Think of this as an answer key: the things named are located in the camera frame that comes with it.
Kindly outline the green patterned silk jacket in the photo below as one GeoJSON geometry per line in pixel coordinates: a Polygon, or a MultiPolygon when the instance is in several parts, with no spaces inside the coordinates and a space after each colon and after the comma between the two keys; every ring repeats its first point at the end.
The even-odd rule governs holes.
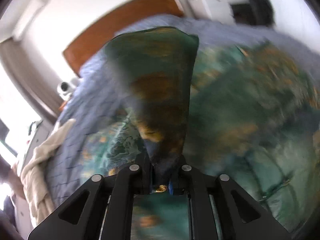
{"type": "Polygon", "coordinates": [[[300,239],[319,216],[319,55],[266,35],[251,47],[200,37],[183,154],[232,176],[300,239]]]}

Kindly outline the cream fleece garment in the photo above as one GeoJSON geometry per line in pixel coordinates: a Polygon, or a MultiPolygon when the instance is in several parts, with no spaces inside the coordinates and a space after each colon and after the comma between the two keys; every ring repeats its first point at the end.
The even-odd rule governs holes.
{"type": "Polygon", "coordinates": [[[59,128],[55,128],[40,146],[35,147],[31,160],[21,172],[20,179],[33,227],[38,226],[55,209],[44,178],[43,166],[54,156],[55,150],[62,145],[75,122],[75,119],[69,119],[59,128]]]}

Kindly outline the white window-side dresser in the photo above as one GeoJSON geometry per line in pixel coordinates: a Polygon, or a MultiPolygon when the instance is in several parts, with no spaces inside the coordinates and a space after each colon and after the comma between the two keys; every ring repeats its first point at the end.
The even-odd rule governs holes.
{"type": "MultiPolygon", "coordinates": [[[[27,138],[23,141],[21,150],[17,156],[17,175],[20,177],[24,167],[29,163],[33,156],[33,150],[35,147],[41,145],[47,137],[50,135],[51,128],[47,128],[44,121],[34,122],[31,125],[31,132],[27,138]]],[[[19,196],[13,196],[11,198],[15,208],[15,220],[18,232],[26,238],[27,235],[33,229],[28,203],[19,196]]]]}

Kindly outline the blue checked duvet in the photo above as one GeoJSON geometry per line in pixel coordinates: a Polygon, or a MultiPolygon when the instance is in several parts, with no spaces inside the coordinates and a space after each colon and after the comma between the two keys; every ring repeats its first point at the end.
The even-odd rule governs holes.
{"type": "MultiPolygon", "coordinates": [[[[236,44],[252,46],[271,41],[306,70],[315,85],[319,85],[319,53],[291,36],[267,27],[225,25],[163,14],[150,16],[121,28],[116,31],[116,35],[155,27],[176,27],[185,33],[198,35],[201,49],[236,44]]],[[[50,158],[45,172],[48,191],[55,207],[61,205],[82,185],[80,173],[83,168],[80,159],[85,140],[102,127],[106,118],[120,104],[111,79],[107,77],[105,64],[106,56],[100,49],[81,67],[82,80],[57,120],[56,124],[59,126],[69,119],[75,119],[76,122],[56,154],[50,158]]]]}

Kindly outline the beige curtain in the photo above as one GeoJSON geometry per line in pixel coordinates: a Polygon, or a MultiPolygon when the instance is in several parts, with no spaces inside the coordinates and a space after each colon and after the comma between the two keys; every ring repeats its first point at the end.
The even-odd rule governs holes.
{"type": "Polygon", "coordinates": [[[44,63],[35,64],[19,42],[1,43],[1,63],[9,79],[35,112],[50,124],[60,115],[62,99],[57,94],[60,79],[44,63]]]}

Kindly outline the white round fan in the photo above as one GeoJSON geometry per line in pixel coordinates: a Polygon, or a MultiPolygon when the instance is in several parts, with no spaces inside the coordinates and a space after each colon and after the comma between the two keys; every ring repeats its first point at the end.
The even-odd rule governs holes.
{"type": "Polygon", "coordinates": [[[57,93],[64,101],[67,101],[72,96],[73,91],[73,87],[68,82],[62,82],[57,86],[57,93]]]}

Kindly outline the dark jacket on chair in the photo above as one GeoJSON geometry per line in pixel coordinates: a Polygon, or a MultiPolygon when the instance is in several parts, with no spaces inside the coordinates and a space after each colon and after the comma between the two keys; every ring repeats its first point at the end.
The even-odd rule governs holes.
{"type": "Polygon", "coordinates": [[[270,27],[274,24],[274,10],[270,0],[249,0],[255,25],[270,27]]]}

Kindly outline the white desk with drawers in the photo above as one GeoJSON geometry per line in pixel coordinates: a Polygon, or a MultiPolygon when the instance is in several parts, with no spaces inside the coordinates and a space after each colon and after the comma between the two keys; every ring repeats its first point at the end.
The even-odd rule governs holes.
{"type": "Polygon", "coordinates": [[[188,0],[193,15],[197,19],[206,19],[222,24],[235,24],[236,5],[249,5],[249,0],[188,0]]]}

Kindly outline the wooden headboard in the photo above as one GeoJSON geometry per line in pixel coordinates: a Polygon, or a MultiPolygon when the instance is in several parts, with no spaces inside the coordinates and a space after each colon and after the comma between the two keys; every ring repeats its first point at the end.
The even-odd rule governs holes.
{"type": "Polygon", "coordinates": [[[160,14],[183,17],[184,9],[179,0],[129,0],[87,27],[66,47],[63,56],[73,73],[79,76],[82,65],[117,32],[160,14]]]}

